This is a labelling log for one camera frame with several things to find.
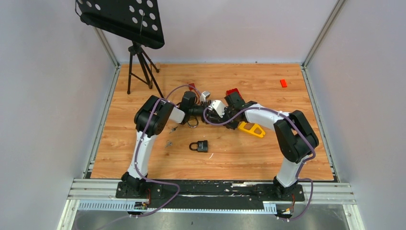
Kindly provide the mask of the black padlock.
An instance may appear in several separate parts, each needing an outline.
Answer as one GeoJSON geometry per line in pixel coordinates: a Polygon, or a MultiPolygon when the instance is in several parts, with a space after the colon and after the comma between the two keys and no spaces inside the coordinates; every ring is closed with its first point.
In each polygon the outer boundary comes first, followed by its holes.
{"type": "Polygon", "coordinates": [[[208,141],[207,140],[200,140],[197,142],[192,142],[189,144],[189,149],[196,152],[208,152],[208,141]]]}

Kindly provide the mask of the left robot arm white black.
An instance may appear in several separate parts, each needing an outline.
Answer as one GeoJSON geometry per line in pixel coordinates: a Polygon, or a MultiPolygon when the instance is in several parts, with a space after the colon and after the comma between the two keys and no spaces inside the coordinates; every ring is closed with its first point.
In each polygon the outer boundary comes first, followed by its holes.
{"type": "Polygon", "coordinates": [[[197,96],[191,91],[184,93],[178,104],[152,95],[142,105],[134,117],[136,128],[136,145],[133,158],[127,172],[122,175],[122,183],[128,186],[128,192],[135,198],[146,194],[146,177],[148,162],[157,136],[163,131],[169,120],[184,125],[192,117],[202,118],[203,111],[211,104],[207,99],[209,92],[203,92],[201,102],[195,100],[197,96]]]}

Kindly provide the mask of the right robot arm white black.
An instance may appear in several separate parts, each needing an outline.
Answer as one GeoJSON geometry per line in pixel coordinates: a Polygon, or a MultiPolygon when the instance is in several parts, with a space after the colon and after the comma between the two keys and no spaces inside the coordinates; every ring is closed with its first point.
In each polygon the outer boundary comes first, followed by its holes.
{"type": "Polygon", "coordinates": [[[267,108],[255,101],[245,102],[234,92],[211,102],[203,111],[203,119],[214,126],[236,129],[241,122],[258,124],[275,132],[283,155],[282,166],[275,176],[273,193],[279,200],[292,195],[303,165],[315,158],[319,140],[304,113],[299,110],[283,112],[267,108]]]}

